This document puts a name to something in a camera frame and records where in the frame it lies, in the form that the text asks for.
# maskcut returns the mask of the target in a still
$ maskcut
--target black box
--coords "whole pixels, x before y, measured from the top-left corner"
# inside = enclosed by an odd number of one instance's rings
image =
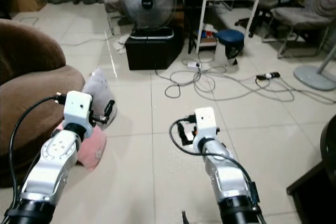
[[[132,39],[125,43],[130,70],[167,69],[183,47],[182,27],[174,27],[172,39]]]

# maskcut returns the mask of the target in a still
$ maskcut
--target brown sofa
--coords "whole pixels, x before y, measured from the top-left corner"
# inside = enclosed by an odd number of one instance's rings
[[[12,186],[8,144],[18,118],[37,101],[56,92],[81,91],[84,83],[81,73],[66,65],[55,40],[31,26],[0,19],[0,187]],[[62,117],[63,106],[47,101],[22,122],[14,144],[19,183]]]

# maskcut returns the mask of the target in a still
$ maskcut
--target blue cushion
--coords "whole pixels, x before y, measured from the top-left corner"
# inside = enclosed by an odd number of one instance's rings
[[[229,46],[244,42],[244,34],[232,29],[221,30],[217,33],[219,43]]]

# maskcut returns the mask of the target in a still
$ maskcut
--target pink cloth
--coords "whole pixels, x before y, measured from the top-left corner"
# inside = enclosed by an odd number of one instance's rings
[[[63,130],[62,123],[60,123],[56,129]],[[81,162],[86,169],[90,171],[94,170],[100,161],[105,145],[105,133],[100,127],[95,126],[93,128],[93,134],[80,145],[77,153],[78,161]]]

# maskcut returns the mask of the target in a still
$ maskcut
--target electric fan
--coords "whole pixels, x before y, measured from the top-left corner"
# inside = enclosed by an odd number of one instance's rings
[[[171,39],[174,30],[166,27],[172,19],[176,0],[122,0],[123,9],[134,23],[133,39]]]

